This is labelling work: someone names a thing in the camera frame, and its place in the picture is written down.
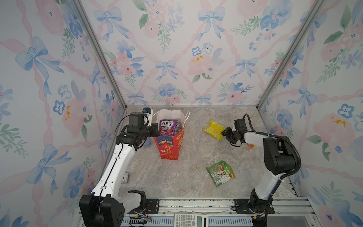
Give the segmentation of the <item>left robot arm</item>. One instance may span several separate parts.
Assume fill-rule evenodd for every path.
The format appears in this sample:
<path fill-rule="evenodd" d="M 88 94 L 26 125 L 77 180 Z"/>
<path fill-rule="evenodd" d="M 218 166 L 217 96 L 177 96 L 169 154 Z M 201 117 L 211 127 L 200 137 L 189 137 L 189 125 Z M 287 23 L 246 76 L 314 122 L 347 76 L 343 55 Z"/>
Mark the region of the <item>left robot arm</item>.
<path fill-rule="evenodd" d="M 121 182 L 128 165 L 147 138 L 158 135 L 158 124 L 152 122 L 154 112 L 146 107 L 142 112 L 127 116 L 129 123 L 116 137 L 116 145 L 109 164 L 90 195 L 79 201 L 84 225 L 87 227 L 119 227 L 130 212 L 146 210 L 143 191 L 131 190 L 119 197 Z"/>

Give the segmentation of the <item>yellow chips snack bag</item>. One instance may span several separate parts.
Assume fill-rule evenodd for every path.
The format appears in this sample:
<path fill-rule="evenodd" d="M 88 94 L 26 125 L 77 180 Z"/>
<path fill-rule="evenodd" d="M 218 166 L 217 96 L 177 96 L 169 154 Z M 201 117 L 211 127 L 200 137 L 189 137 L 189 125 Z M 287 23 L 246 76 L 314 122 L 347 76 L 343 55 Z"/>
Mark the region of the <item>yellow chips snack bag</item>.
<path fill-rule="evenodd" d="M 203 130 L 205 133 L 213 136 L 218 141 L 221 141 L 223 139 L 222 132 L 226 129 L 223 125 L 217 123 L 214 120 L 211 120 L 209 125 Z"/>

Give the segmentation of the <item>red paper gift bag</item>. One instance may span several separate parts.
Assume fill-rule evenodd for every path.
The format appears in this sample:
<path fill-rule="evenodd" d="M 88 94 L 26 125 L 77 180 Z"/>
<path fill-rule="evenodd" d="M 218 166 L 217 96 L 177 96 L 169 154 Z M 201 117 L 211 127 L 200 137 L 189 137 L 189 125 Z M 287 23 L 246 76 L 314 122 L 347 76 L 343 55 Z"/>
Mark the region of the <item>red paper gift bag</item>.
<path fill-rule="evenodd" d="M 175 136 L 157 136 L 154 138 L 157 149 L 162 159 L 178 160 L 179 153 L 182 146 L 184 137 L 184 127 L 189 119 L 190 112 L 184 114 L 180 110 L 166 110 L 162 109 L 156 113 L 157 121 L 159 125 L 161 120 L 177 120 L 178 129 Z"/>

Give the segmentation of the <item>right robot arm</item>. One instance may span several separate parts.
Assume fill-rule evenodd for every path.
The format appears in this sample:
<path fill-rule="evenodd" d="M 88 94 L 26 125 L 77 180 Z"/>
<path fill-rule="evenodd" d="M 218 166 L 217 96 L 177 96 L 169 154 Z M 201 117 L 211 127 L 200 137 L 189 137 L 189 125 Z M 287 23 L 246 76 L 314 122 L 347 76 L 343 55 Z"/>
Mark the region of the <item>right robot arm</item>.
<path fill-rule="evenodd" d="M 221 133 L 231 145 L 251 144 L 263 149 L 264 175 L 250 195 L 249 210 L 255 214 L 268 213 L 272 197 L 281 182 L 301 168 L 301 158 L 286 136 L 248 130 L 245 119 L 234 120 L 234 128 L 227 127 Z"/>

